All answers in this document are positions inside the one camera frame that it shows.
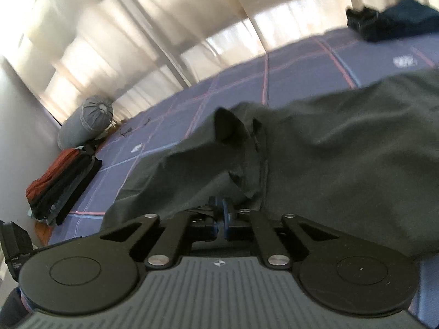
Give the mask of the dark grey pants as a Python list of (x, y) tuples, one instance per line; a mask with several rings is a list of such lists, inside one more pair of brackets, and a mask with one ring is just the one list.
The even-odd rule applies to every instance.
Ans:
[(277, 220), (293, 213), (396, 249), (438, 251), (438, 70), (296, 100), (217, 109), (142, 158), (106, 211), (110, 229), (217, 196)]

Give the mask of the stack of folded clothes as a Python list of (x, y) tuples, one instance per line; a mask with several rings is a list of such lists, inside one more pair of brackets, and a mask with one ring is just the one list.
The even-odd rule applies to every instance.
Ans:
[(49, 226), (63, 223), (101, 167), (102, 161), (90, 152), (79, 148), (61, 151), (26, 189), (30, 216)]

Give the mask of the grey bolster pillow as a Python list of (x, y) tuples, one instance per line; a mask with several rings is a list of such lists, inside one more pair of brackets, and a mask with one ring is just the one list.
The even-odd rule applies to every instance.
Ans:
[(57, 136), (61, 150), (84, 145), (102, 134), (113, 119), (112, 101), (100, 95), (88, 97), (62, 124)]

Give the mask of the blue checked bed sheet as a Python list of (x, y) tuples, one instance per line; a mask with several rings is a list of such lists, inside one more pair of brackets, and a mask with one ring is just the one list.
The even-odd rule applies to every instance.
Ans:
[[(138, 162), (182, 142), (219, 108), (256, 103), (279, 109), (296, 100), (356, 90), (427, 69), (438, 70), (437, 34), (373, 44), (348, 29), (313, 36), (229, 68), (142, 112), (109, 137), (97, 154), (102, 169), (50, 242), (96, 233)], [(420, 289), (412, 310), (435, 327), (438, 251), (415, 258), (420, 259)]]

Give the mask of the beige sheer curtain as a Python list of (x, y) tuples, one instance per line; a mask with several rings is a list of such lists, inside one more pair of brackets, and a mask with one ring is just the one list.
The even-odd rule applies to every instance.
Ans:
[[(399, 0), (1, 0), (1, 54), (64, 121), (94, 94), (126, 119), (221, 70)], [(438, 0), (417, 0), (432, 7)]]

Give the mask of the dark navy crumpled garment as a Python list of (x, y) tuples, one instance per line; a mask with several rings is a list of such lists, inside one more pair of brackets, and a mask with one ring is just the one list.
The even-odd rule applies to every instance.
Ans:
[(347, 27), (367, 42), (438, 32), (438, 11), (416, 0), (400, 0), (385, 10), (346, 9)]

